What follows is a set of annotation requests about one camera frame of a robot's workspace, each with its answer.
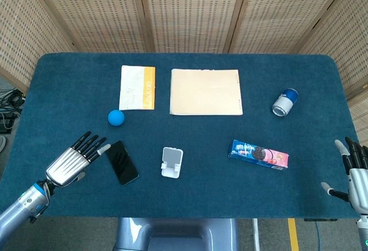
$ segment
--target blue can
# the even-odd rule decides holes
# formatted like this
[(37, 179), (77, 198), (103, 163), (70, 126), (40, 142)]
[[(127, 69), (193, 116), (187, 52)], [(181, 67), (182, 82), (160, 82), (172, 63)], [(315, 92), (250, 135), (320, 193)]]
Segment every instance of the blue can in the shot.
[(298, 91), (293, 88), (285, 89), (278, 97), (276, 102), (272, 105), (273, 113), (280, 117), (286, 116), (292, 109), (297, 99)]

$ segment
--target paper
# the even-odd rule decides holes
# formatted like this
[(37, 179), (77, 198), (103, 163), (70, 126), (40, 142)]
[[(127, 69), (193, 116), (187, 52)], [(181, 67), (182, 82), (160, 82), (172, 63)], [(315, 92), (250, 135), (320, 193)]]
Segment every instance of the paper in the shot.
[(121, 67), (120, 110), (155, 108), (155, 67)]
[(243, 115), (237, 70), (171, 70), (170, 114)]

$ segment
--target beige folder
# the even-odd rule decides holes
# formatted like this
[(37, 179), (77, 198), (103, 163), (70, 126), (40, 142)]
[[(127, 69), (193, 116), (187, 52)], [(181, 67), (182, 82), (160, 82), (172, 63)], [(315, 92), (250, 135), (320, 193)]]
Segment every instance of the beige folder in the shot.
[(237, 70), (171, 70), (170, 114), (243, 115)]

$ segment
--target oreo package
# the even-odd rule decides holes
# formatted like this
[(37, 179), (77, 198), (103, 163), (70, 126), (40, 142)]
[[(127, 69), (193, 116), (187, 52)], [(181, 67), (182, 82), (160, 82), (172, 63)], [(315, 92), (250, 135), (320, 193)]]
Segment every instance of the oreo package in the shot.
[(260, 146), (247, 144), (238, 140), (233, 140), (229, 150), (229, 158), (241, 159), (243, 161), (269, 167), (272, 169), (285, 169), (289, 155), (277, 152), (273, 149), (266, 149)]

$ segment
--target metal arm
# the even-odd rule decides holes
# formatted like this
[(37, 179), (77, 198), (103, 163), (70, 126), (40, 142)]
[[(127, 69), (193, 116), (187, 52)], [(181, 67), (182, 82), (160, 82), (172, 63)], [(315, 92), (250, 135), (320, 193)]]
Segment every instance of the metal arm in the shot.
[(350, 202), (351, 207), (361, 214), (356, 224), (362, 250), (368, 251), (368, 148), (361, 147), (348, 137), (345, 140), (350, 152), (339, 140), (335, 140), (335, 145), (342, 155), (349, 185), (348, 194), (333, 189), (326, 182), (322, 182), (321, 185), (328, 195)]
[(102, 138), (89, 148), (98, 136), (92, 137), (82, 145), (90, 133), (85, 133), (51, 163), (46, 169), (45, 180), (32, 185), (0, 215), (0, 250), (16, 228), (27, 219), (33, 223), (44, 212), (55, 187), (63, 188), (79, 180), (84, 174), (83, 170), (111, 147), (107, 144), (97, 150), (106, 140)]

